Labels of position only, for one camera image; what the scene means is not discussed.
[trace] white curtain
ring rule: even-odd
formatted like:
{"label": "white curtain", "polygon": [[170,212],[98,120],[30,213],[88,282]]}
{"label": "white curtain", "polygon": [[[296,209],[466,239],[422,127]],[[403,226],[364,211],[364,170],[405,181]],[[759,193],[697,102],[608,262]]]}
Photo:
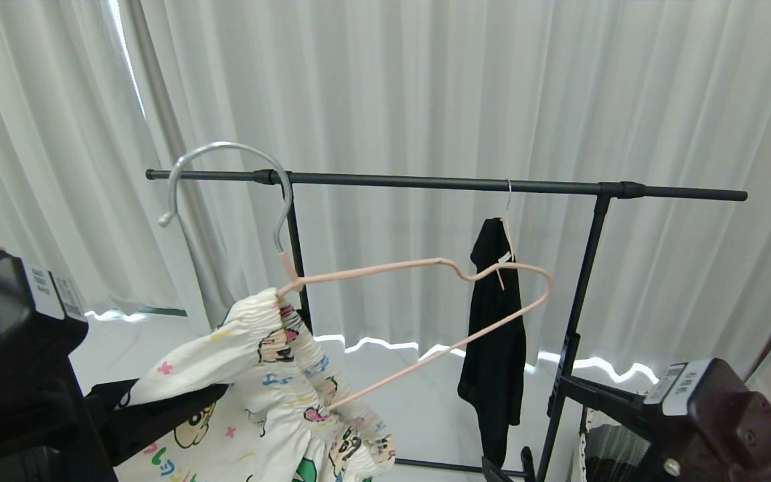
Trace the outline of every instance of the white curtain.
{"label": "white curtain", "polygon": [[[748,190],[744,204],[613,201],[580,357],[624,372],[636,360],[660,370],[719,356],[742,373],[771,334],[771,2],[143,0],[135,8],[159,64],[152,75],[146,51],[131,48],[135,78],[142,91],[167,90],[187,149],[241,141],[317,173]],[[123,10],[126,36],[135,36]],[[146,104],[146,116],[155,138],[166,135],[167,112]],[[193,164],[263,167],[238,153]],[[278,187],[184,183],[181,222],[208,312],[284,283],[270,243]],[[467,191],[294,191],[309,274],[431,256],[470,269],[481,222],[506,202]],[[525,320],[535,353],[560,348],[592,203],[513,196],[518,258],[556,277],[551,299]],[[523,301],[535,298],[539,280],[521,282]],[[437,268],[309,288],[317,333],[422,347],[465,336],[470,291]]]}
{"label": "white curtain", "polygon": [[0,247],[72,278],[86,310],[184,308],[208,329],[102,2],[0,2]]}

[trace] marble tile floor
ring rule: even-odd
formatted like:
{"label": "marble tile floor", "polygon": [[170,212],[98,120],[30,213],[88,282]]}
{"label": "marble tile floor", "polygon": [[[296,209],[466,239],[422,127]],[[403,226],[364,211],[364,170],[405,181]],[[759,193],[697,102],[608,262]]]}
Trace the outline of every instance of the marble tile floor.
{"label": "marble tile floor", "polygon": [[[88,339],[71,355],[77,378],[87,392],[99,382],[137,378],[157,359],[196,334],[183,318],[151,315],[140,323],[90,321]],[[416,363],[414,349],[390,350],[376,344],[362,345],[345,353],[340,341],[322,341],[331,362],[345,374],[354,388],[364,388],[385,376]],[[365,400],[392,428],[398,457],[479,466],[481,439],[475,410],[456,396],[456,384],[462,358],[446,355],[422,370],[368,394]],[[535,464],[539,462],[548,418],[545,407],[556,366],[539,361],[533,373],[525,373],[521,424],[511,427],[505,469],[521,470],[519,452],[531,448]],[[576,372],[583,378],[613,384],[606,372],[586,368]],[[646,390],[651,386],[646,376],[637,374],[623,384],[623,390]],[[578,441],[580,406],[567,402],[560,425],[553,461],[547,480],[569,480],[570,461]],[[480,474],[459,473],[423,467],[395,466],[377,481],[465,481],[483,480]]]}

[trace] garment tag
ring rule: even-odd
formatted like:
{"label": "garment tag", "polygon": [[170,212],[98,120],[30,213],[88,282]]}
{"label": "garment tag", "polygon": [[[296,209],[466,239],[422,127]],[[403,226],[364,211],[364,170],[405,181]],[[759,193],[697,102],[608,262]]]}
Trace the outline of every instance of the garment tag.
{"label": "garment tag", "polygon": [[677,381],[677,378],[679,378],[685,368],[685,363],[677,363],[669,366],[667,372],[665,372],[665,376],[663,376],[658,384],[654,385],[651,393],[648,393],[648,396],[645,398],[645,405],[656,405],[661,403],[666,394],[671,391],[674,382]]}
{"label": "garment tag", "polygon": [[62,300],[62,306],[64,306],[64,312],[67,313],[67,316],[75,320],[88,321],[85,319],[85,313],[82,311],[82,304],[79,302],[79,294],[76,292],[73,281],[54,274],[52,280],[55,281],[58,296]]}
{"label": "garment tag", "polygon": [[689,413],[689,398],[692,397],[692,392],[695,391],[695,387],[698,387],[698,382],[701,381],[712,361],[712,359],[695,360],[686,364],[670,393],[665,397],[665,401],[662,402],[662,414],[680,416]]}
{"label": "garment tag", "polygon": [[25,277],[28,279],[28,286],[31,289],[31,297],[34,299],[35,311],[47,315],[47,317],[64,320],[64,310],[61,303],[58,302],[56,288],[52,286],[50,272],[25,261],[22,266],[25,269]]}

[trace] bolt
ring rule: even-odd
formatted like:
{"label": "bolt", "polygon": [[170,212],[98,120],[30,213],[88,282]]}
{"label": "bolt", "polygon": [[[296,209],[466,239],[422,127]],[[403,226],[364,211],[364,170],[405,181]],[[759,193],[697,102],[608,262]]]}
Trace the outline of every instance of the bolt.
{"label": "bolt", "polygon": [[662,464],[662,469],[664,469],[665,473],[672,477],[680,476],[680,463],[674,459],[666,460],[665,463]]}

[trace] clothing rack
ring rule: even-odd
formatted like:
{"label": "clothing rack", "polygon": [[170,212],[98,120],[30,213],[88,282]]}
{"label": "clothing rack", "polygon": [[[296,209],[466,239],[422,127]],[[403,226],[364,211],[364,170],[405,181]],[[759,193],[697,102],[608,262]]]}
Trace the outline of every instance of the clothing rack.
{"label": "clothing rack", "polygon": [[[157,171],[148,169],[145,173],[148,179],[167,179],[171,171]],[[596,196],[594,202],[594,217],[591,220],[591,228],[588,232],[588,241],[585,246],[585,253],[582,257],[582,267],[579,272],[579,279],[576,281],[576,293],[573,296],[573,305],[570,308],[570,318],[567,321],[567,329],[564,338],[564,344],[561,347],[561,359],[558,365],[558,371],[555,374],[555,381],[549,403],[547,406],[547,415],[549,425],[547,436],[543,445],[541,462],[536,474],[537,482],[545,481],[545,474],[549,469],[551,460],[551,451],[557,436],[561,414],[564,409],[564,402],[570,396],[569,391],[561,390],[562,380],[568,379],[573,372],[573,364],[576,360],[576,351],[579,347],[579,333],[576,329],[579,325],[579,317],[582,314],[582,304],[584,304],[585,293],[588,290],[588,280],[590,280],[591,268],[594,265],[597,246],[600,243],[600,233],[602,232],[603,222],[608,213],[609,202],[612,198],[634,199],[637,197],[669,197],[677,199],[703,199],[715,201],[745,201],[748,193],[741,190],[727,189],[691,189],[691,188],[673,188],[646,186],[641,183],[621,181],[616,183],[560,183],[560,182],[542,182],[542,181],[517,181],[507,179],[469,179],[459,177],[416,177],[416,176],[379,176],[366,174],[320,174],[320,173],[292,173],[288,171],[288,177],[291,184],[328,184],[342,186],[379,186],[396,188],[419,188],[419,189],[455,189],[455,190],[477,190],[477,191],[512,191],[512,192],[533,192],[549,194],[570,194],[570,195],[593,195]],[[236,173],[236,171],[183,171],[181,179],[196,179],[205,181],[248,181],[261,184],[279,184],[278,174],[272,169],[262,169],[259,171],[249,171],[249,173]],[[291,207],[287,217],[288,233],[290,233],[291,254],[296,271],[300,276],[304,276],[303,254],[300,248],[299,226],[296,221],[296,208]],[[303,316],[306,325],[311,329],[311,317],[309,313],[309,296],[305,288],[300,294],[299,312]],[[457,464],[434,463],[434,461],[416,461],[410,459],[398,458],[397,464],[430,467],[431,469],[455,470],[458,472],[481,473],[480,467],[463,466]],[[525,472],[529,472],[529,467],[524,467]],[[530,479],[531,474],[517,471],[503,471],[510,477],[523,477]]]}

